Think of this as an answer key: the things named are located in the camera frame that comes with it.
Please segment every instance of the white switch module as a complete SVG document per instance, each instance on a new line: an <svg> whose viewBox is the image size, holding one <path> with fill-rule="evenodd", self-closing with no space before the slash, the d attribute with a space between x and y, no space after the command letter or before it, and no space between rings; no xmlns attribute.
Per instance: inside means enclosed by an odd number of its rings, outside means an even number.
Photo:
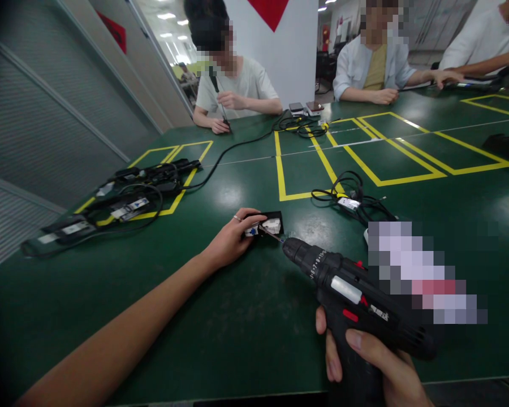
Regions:
<svg viewBox="0 0 509 407"><path fill-rule="evenodd" d="M268 232L273 233L274 235L278 235L281 230L281 220L280 219L268 219L266 220L262 226Z"/></svg>

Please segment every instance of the red triangle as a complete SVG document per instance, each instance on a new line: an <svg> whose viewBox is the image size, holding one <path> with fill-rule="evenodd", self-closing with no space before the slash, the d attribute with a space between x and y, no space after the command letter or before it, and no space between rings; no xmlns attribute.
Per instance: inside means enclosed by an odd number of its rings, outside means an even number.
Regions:
<svg viewBox="0 0 509 407"><path fill-rule="evenodd" d="M260 14L262 20L275 32L281 22L284 9L287 8L288 0L249 0L249 3Z"/></svg>

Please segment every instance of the yellow shirt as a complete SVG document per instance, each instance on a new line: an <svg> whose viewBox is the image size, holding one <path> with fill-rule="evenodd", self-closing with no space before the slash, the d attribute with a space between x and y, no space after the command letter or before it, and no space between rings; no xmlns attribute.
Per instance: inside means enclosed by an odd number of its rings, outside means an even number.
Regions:
<svg viewBox="0 0 509 407"><path fill-rule="evenodd" d="M385 86L386 70L386 44L381 45L377 51L372 54L372 60L369 63L368 75L365 90L381 90Z"/></svg>

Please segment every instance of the red button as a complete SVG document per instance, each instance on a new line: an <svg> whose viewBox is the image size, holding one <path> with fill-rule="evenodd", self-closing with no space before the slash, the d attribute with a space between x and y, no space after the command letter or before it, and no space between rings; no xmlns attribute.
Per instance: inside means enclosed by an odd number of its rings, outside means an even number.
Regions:
<svg viewBox="0 0 509 407"><path fill-rule="evenodd" d="M348 309L343 310L343 315L345 315L348 319L358 322L358 316L354 315L352 312L350 312Z"/></svg>

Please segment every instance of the drill chuck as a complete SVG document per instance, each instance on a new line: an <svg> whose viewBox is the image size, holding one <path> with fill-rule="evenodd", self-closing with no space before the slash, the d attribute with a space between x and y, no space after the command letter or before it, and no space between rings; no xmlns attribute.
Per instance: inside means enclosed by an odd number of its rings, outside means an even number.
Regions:
<svg viewBox="0 0 509 407"><path fill-rule="evenodd" d="M311 246L303 240L289 237L283 243L283 252L300 270L317 282L318 266L326 254L320 247Z"/></svg>

